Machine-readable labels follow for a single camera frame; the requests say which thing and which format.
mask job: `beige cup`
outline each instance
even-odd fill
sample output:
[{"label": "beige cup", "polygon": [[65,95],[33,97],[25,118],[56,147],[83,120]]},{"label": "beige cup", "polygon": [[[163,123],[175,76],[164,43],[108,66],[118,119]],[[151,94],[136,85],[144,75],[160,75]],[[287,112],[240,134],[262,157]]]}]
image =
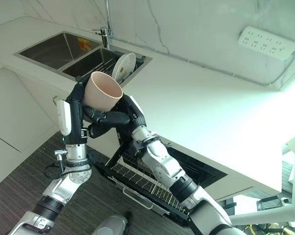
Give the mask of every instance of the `beige cup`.
[{"label": "beige cup", "polygon": [[83,103],[99,111],[110,111],[122,95],[122,88],[111,76],[96,71],[85,87]]}]

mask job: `stainless steel sink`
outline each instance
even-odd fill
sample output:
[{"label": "stainless steel sink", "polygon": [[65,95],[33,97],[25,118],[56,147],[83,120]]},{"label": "stainless steel sink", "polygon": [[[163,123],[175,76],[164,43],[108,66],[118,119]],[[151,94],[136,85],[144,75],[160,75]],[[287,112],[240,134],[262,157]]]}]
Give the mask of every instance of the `stainless steel sink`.
[{"label": "stainless steel sink", "polygon": [[31,46],[20,52],[20,55],[54,69],[59,69],[92,49],[97,48],[100,44],[63,32]]},{"label": "stainless steel sink", "polygon": [[[101,42],[62,32],[35,45],[32,45],[15,55],[35,63],[71,80],[77,76],[88,76],[93,71],[102,71],[112,75],[118,59],[131,51],[110,46],[102,47]],[[124,86],[137,74],[151,58],[136,54],[134,72],[120,84]]]}]

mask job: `power outlet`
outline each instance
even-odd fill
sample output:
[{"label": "power outlet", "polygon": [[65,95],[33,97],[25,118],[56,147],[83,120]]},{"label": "power outlet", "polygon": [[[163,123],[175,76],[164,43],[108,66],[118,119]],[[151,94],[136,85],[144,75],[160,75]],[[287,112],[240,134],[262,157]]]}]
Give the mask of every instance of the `power outlet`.
[{"label": "power outlet", "polygon": [[295,50],[295,42],[264,30],[247,26],[238,44],[278,60],[286,60]]}]

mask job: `faucet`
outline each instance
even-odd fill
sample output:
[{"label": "faucet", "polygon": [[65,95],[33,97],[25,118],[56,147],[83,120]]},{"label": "faucet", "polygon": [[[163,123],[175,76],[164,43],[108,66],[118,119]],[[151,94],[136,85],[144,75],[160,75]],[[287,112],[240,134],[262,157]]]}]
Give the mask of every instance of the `faucet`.
[{"label": "faucet", "polygon": [[100,33],[96,33],[96,34],[102,36],[102,42],[103,42],[104,48],[109,49],[108,36],[112,35],[112,23],[110,21],[108,0],[105,0],[105,9],[106,9],[108,27],[104,26],[104,27],[101,27],[100,29],[92,29],[92,30],[93,31],[100,31]]},{"label": "faucet", "polygon": [[109,44],[108,44],[109,29],[104,26],[104,27],[101,27],[100,29],[92,29],[92,31],[100,31],[100,33],[96,32],[96,34],[102,36],[102,42],[103,42],[104,48],[109,49]]}]

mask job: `cabinet door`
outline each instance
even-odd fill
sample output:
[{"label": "cabinet door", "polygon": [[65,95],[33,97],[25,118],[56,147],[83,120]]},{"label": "cabinet door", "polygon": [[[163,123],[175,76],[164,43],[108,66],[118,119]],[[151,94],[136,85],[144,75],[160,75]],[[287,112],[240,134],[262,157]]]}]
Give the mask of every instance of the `cabinet door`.
[{"label": "cabinet door", "polygon": [[0,139],[0,182],[23,160],[20,152]]},{"label": "cabinet door", "polygon": [[0,69],[0,138],[21,152],[52,126],[16,74]]},{"label": "cabinet door", "polygon": [[54,124],[58,126],[57,108],[53,103],[53,99],[55,99],[55,101],[59,99],[66,99],[69,92],[65,92],[55,86],[38,80],[21,75],[18,75],[18,77],[30,91],[36,102],[42,107],[42,109],[44,109]]}]

